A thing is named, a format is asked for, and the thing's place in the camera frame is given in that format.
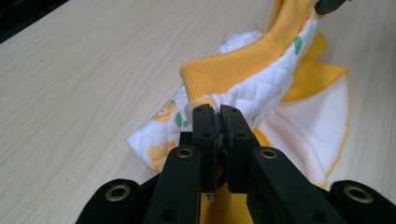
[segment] orange flower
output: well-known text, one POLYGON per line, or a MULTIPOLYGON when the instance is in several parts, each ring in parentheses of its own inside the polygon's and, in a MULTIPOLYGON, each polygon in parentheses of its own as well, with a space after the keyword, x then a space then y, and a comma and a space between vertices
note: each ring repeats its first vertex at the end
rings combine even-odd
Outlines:
POLYGON ((177 105, 175 102, 171 101, 170 104, 164 104, 163 108, 152 118, 156 119, 157 122, 165 123, 171 118, 171 114, 175 111, 177 111, 177 105))
POLYGON ((163 147, 151 146, 148 149, 148 156, 151 159, 149 168, 153 171, 161 172, 165 165, 166 156, 176 146, 174 141, 168 141, 163 147))

